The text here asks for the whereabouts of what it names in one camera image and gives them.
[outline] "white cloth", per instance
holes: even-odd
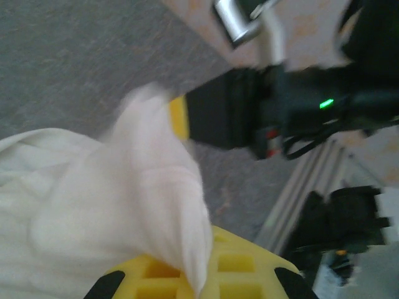
[[[59,129],[0,141],[0,298],[83,298],[142,253],[200,293],[211,225],[168,100],[154,85],[129,94],[102,142]]]

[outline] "gray carpet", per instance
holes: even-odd
[[[131,89],[176,94],[228,64],[157,1],[13,0],[0,6],[0,137],[58,127],[98,136]],[[295,163],[197,146],[212,220],[253,240]]]

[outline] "green led light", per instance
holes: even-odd
[[[332,98],[328,99],[327,101],[324,101],[323,103],[320,104],[320,109],[327,108],[328,106],[331,106],[333,104],[334,100]]]

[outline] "metal handle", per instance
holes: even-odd
[[[213,7],[233,47],[238,47],[259,34],[259,21],[249,21],[235,0],[215,0]]]

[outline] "yellow plastic object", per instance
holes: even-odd
[[[290,262],[214,227],[208,279],[200,299],[288,299],[274,272],[279,267],[299,273]],[[115,271],[125,277],[112,299],[195,299],[183,273],[149,256],[129,260],[108,273]]]
[[[170,118],[173,131],[181,140],[190,137],[190,127],[188,123],[186,97],[175,98],[169,103]]]

